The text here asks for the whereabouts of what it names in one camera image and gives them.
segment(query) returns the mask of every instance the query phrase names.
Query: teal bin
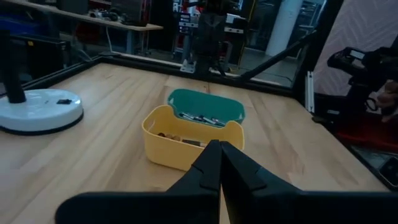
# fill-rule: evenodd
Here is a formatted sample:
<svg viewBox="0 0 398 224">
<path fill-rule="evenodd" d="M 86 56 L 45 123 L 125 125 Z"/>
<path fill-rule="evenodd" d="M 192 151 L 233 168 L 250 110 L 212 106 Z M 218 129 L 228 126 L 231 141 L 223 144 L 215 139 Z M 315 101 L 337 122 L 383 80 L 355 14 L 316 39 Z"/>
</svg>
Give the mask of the teal bin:
<svg viewBox="0 0 398 224">
<path fill-rule="evenodd" d="M 185 118 L 181 117 L 180 113 L 188 113 L 193 116 L 202 115 L 209 119 L 216 118 L 224 123 L 236 121 L 241 124 L 245 118 L 244 107 L 240 102 L 198 91 L 174 90 L 167 102 L 174 109 L 174 115 L 182 119 Z M 196 122 L 221 127 L 201 121 Z"/>
</svg>

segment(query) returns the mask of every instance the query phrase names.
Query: white round base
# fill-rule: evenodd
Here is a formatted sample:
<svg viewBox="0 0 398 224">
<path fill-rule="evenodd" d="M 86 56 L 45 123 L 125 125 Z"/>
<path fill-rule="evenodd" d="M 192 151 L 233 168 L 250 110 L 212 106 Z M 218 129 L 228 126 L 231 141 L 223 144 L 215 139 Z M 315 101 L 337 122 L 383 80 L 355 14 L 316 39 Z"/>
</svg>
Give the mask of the white round base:
<svg viewBox="0 0 398 224">
<path fill-rule="evenodd" d="M 0 99 L 0 128 L 21 135 L 49 134 L 70 128 L 83 118 L 78 95 L 65 90 L 28 90 L 26 101 Z"/>
</svg>

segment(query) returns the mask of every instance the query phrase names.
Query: wooden table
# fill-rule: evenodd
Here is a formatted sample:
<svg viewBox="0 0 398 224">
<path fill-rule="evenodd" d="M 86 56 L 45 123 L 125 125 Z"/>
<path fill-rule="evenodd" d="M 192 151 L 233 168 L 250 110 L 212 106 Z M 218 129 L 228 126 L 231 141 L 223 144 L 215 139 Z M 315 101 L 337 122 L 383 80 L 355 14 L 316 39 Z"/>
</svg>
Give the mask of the wooden table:
<svg viewBox="0 0 398 224">
<path fill-rule="evenodd" d="M 248 156 L 304 190 L 387 191 L 295 100 L 214 83 L 99 64 L 54 88 L 83 100 L 64 132 L 0 133 L 0 223 L 53 223 L 57 207 L 87 191 L 165 191 L 184 174 L 146 158 L 141 122 L 176 88 L 240 101 Z M 221 200 L 221 223 L 229 223 Z"/>
<path fill-rule="evenodd" d="M 128 54 L 134 53 L 134 46 L 132 44 L 132 43 L 134 43 L 134 34 L 133 34 L 134 31 L 145 32 L 145 31 L 150 31 L 150 30 L 163 29 L 162 26 L 153 25 L 153 24 L 147 24 L 146 27 L 127 26 L 127 25 L 121 24 L 120 22 L 105 21 L 105 20 L 98 19 L 98 18 L 92 18 L 88 15 L 75 14 L 72 12 L 59 10 L 53 6 L 46 6 L 46 5 L 28 2 L 27 0 L 0 0 L 0 2 L 1 1 L 17 4 L 19 6 L 28 7 L 28 8 L 35 9 L 35 10 L 42 11 L 42 12 L 49 12 L 52 14 L 57 14 L 60 16 L 67 17 L 69 19 L 76 19 L 76 20 L 83 21 L 83 22 L 97 24 L 99 26 L 106 26 L 106 27 L 112 27 L 112 28 L 116 28 L 116 29 L 126 30 L 127 31 L 127 46 L 126 46 L 126 48 L 127 48 Z"/>
</svg>

